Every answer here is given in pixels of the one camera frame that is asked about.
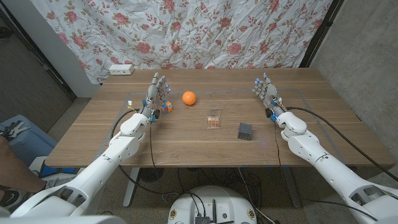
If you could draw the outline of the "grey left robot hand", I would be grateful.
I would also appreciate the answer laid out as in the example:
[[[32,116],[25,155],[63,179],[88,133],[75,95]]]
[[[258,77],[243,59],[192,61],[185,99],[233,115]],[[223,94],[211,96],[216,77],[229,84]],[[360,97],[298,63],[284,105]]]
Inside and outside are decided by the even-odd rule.
[[[147,89],[146,98],[140,114],[145,115],[149,121],[154,121],[159,117],[162,103],[167,94],[170,93],[170,87],[167,84],[165,75],[161,76],[155,72],[152,81]]]

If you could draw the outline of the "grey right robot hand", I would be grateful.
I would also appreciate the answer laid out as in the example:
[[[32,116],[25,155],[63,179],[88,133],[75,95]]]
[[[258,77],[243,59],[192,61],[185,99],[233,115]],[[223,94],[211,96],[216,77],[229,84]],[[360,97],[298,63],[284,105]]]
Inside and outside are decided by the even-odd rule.
[[[263,77],[263,80],[260,78],[255,79],[252,92],[259,97],[265,106],[266,116],[275,122],[287,109],[282,105],[282,98],[267,73],[264,73]]]

